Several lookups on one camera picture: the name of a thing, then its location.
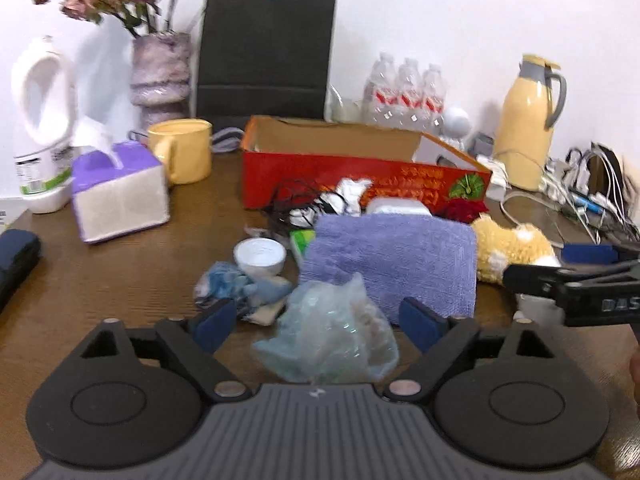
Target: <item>yellow mug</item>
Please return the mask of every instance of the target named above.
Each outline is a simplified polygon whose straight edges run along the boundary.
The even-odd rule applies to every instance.
[[[172,184],[191,184],[211,173],[211,123],[177,119],[148,128],[149,149]]]

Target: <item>white bowl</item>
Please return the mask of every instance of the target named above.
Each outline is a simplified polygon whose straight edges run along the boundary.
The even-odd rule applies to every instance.
[[[234,258],[240,270],[252,278],[277,276],[282,272],[287,251],[270,238],[249,238],[234,248]]]

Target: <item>black paper bag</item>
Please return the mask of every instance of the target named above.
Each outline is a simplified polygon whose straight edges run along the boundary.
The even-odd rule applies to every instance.
[[[215,130],[251,115],[322,119],[335,0],[207,0],[196,114]]]

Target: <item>jug label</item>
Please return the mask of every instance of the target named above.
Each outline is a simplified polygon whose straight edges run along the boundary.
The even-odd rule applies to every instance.
[[[68,144],[15,157],[20,192],[32,195],[50,191],[71,176],[73,148]]]

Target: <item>yellow thermos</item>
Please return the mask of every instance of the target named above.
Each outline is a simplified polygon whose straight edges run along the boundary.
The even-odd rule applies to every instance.
[[[542,168],[554,134],[554,124],[562,113],[566,81],[559,69],[540,56],[522,56],[520,75],[504,99],[500,124],[495,133],[494,157],[503,161],[509,183],[530,191],[538,190]],[[560,83],[554,110],[551,81]]]

